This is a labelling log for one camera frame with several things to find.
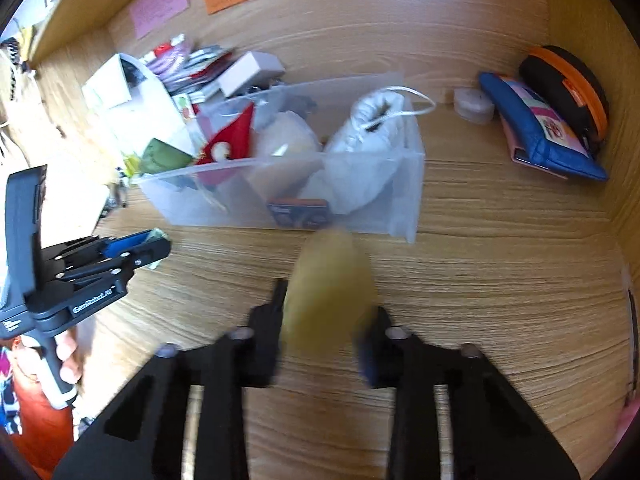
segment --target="person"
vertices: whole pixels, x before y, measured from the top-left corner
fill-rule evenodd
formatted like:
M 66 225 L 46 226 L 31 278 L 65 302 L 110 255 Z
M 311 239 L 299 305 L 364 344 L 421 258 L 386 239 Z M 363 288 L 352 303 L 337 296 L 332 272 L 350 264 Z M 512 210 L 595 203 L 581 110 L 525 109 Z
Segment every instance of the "person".
M 81 367 L 73 332 L 56 336 L 57 354 L 63 362 L 60 377 L 76 384 Z M 53 470 L 74 442 L 71 408 L 55 410 L 42 392 L 36 376 L 40 355 L 19 337 L 0 349 L 0 423 L 12 444 L 42 480 Z

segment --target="white drawstring pouch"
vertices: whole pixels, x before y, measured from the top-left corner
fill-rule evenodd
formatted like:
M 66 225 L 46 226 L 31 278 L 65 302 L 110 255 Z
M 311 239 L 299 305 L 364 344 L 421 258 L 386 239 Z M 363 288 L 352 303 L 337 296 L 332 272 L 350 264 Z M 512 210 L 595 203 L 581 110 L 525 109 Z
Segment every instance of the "white drawstring pouch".
M 408 92 L 424 99 L 421 110 L 404 110 Z M 428 114 L 436 103 L 411 88 L 389 86 L 376 90 L 357 101 L 351 117 L 324 147 L 325 153 L 388 153 L 405 146 L 407 116 Z M 324 168 L 314 173 L 300 192 L 299 198 L 327 200 L 331 211 L 347 215 L 382 192 L 398 170 L 399 159 L 348 156 L 327 157 Z

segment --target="clear plastic container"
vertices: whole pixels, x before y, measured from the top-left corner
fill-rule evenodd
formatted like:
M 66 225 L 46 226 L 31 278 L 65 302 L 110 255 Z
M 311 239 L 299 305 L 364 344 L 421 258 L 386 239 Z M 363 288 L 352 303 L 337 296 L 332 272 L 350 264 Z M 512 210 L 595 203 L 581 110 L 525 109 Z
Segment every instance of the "clear plastic container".
M 387 73 L 279 86 L 221 103 L 205 103 L 198 122 L 207 136 L 207 132 L 229 124 L 251 99 L 256 105 L 256 130 L 266 126 L 275 113 L 291 110 L 305 119 L 324 142 L 350 118 L 351 106 L 359 98 L 379 88 L 401 84 L 401 75 Z M 409 99 L 405 99 L 405 108 L 412 109 Z M 278 204 L 295 201 L 308 178 L 325 165 L 335 167 L 341 161 L 353 168 L 376 164 L 393 174 L 382 192 L 347 215 L 331 214 L 329 202 L 328 219 L 353 232 L 389 234 L 414 242 L 425 157 L 417 121 L 414 117 L 401 120 L 406 142 L 404 148 L 393 152 L 309 152 L 244 158 L 142 176 L 135 183 L 174 225 L 277 229 L 287 226 L 286 218 L 283 220 L 278 214 Z M 295 222 L 291 225 L 300 228 Z

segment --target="white drawstring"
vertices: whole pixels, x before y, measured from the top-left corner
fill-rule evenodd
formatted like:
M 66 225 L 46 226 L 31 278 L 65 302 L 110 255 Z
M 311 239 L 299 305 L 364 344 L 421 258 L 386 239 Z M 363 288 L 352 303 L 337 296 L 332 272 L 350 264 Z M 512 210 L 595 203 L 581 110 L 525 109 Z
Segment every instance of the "white drawstring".
M 407 117 L 407 116 L 418 116 L 418 115 L 425 115 L 425 114 L 429 114 L 431 112 L 433 112 L 436 109 L 436 103 L 433 99 L 431 99 L 429 96 L 418 92 L 417 90 L 414 90 L 413 88 L 408 88 L 406 86 L 387 86 L 386 88 L 381 88 L 379 90 L 376 90 L 376 92 L 372 92 L 372 93 L 377 93 L 377 92 L 385 92 L 385 91 L 399 91 L 399 92 L 408 92 L 409 94 L 414 94 L 417 95 L 418 97 L 421 97 L 422 99 L 424 99 L 425 101 L 427 101 L 428 106 L 425 106 L 423 109 L 421 110 L 402 110 L 400 112 L 393 112 L 390 114 L 383 114 L 382 116 L 378 117 L 377 119 L 370 121 L 369 123 L 365 123 L 365 124 L 356 124 L 355 118 L 353 117 L 353 115 L 351 116 L 351 124 L 353 125 L 355 130 L 369 130 L 370 128 L 377 126 L 378 124 L 383 123 L 384 121 L 391 119 L 393 117 Z

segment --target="yellow object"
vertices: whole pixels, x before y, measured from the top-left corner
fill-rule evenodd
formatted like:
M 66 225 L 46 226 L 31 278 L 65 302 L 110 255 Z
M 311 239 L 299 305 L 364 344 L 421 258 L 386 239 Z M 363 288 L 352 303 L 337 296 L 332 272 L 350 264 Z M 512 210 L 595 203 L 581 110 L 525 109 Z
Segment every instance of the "yellow object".
M 343 230 L 314 233 L 302 247 L 284 302 L 284 351 L 336 353 L 372 320 L 378 295 L 369 259 Z

